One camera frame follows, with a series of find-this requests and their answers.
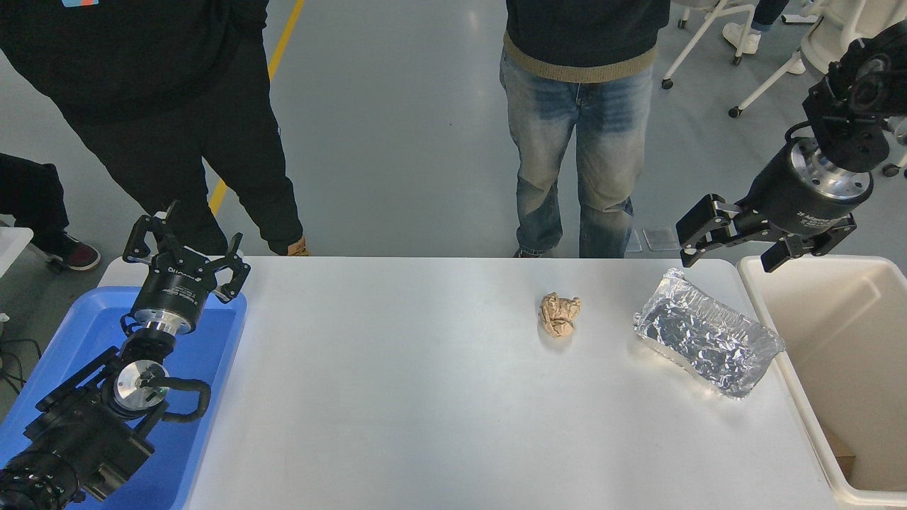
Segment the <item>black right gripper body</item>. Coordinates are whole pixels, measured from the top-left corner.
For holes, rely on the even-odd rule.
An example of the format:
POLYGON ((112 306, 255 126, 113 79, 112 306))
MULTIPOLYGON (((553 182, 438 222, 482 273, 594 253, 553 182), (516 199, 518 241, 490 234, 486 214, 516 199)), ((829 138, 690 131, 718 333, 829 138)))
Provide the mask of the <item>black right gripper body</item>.
POLYGON ((787 145, 762 169, 740 207, 784 232, 812 237, 857 206, 857 174, 833 164, 817 145, 787 145))

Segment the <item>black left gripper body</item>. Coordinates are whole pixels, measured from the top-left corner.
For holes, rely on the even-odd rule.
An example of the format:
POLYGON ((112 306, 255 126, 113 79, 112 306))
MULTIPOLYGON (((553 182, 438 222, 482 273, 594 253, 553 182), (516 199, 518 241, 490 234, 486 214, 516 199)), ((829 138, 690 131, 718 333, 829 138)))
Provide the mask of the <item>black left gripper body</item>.
POLYGON ((145 284, 133 304, 133 317, 150 322, 152 314, 166 311, 184 322, 197 322, 202 314, 208 293, 213 290, 213 274, 204 270, 208 258, 182 249, 161 251, 152 258, 145 284))

